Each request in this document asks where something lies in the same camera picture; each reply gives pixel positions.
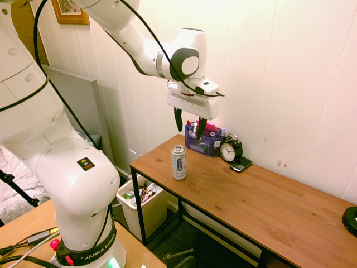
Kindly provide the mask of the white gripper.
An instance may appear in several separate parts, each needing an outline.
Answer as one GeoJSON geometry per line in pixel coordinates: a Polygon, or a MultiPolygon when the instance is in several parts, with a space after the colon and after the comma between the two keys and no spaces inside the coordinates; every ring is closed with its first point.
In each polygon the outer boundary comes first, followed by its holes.
{"type": "Polygon", "coordinates": [[[179,90],[179,82],[168,81],[167,104],[174,107],[176,126],[182,131],[182,110],[199,116],[196,138],[201,139],[207,119],[212,120],[218,116],[219,100],[215,97],[201,95],[186,96],[179,90]]]}

